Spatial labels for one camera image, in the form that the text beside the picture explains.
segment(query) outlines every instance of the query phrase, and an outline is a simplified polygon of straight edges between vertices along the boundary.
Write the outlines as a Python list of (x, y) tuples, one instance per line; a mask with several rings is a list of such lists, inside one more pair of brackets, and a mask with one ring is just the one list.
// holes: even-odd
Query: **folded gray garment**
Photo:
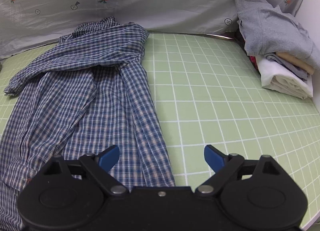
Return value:
[(294, 16), (266, 0), (235, 0), (248, 56), (288, 52), (320, 69), (320, 51)]
[(306, 81), (308, 79), (308, 73), (304, 69), (302, 69), (300, 67), (296, 67), (295, 65), (289, 63), (287, 60), (284, 60), (284, 59), (278, 57), (275, 53), (265, 54), (264, 57), (266, 59), (273, 59), (275, 62), (283, 65), (284, 67), (289, 69), (292, 73), (294, 73), (301, 80)]

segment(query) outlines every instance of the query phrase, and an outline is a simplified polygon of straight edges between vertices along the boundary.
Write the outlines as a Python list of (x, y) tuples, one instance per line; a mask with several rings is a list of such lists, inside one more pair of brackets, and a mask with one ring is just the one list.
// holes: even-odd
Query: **plaid shirt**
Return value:
[(110, 174), (125, 186), (174, 185), (141, 66), (147, 37), (113, 17), (81, 24), (10, 80), (4, 92), (21, 94), (0, 143), (0, 230), (22, 227), (17, 196), (54, 154), (118, 145)]

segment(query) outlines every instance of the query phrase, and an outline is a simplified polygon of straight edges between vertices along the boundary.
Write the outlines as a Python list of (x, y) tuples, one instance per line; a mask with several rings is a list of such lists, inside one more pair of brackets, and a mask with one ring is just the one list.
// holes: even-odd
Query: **silver screw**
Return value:
[(159, 197), (164, 197), (166, 194), (167, 194), (167, 193), (164, 192), (164, 191), (159, 191), (159, 192), (158, 192), (158, 196), (159, 196)]
[(117, 186), (113, 186), (111, 188), (111, 192), (113, 194), (123, 194), (127, 191), (127, 189), (124, 187), (124, 186), (120, 186), (120, 185), (117, 185)]
[(201, 185), (198, 187), (198, 191), (202, 194), (208, 194), (214, 191), (214, 188), (210, 185)]

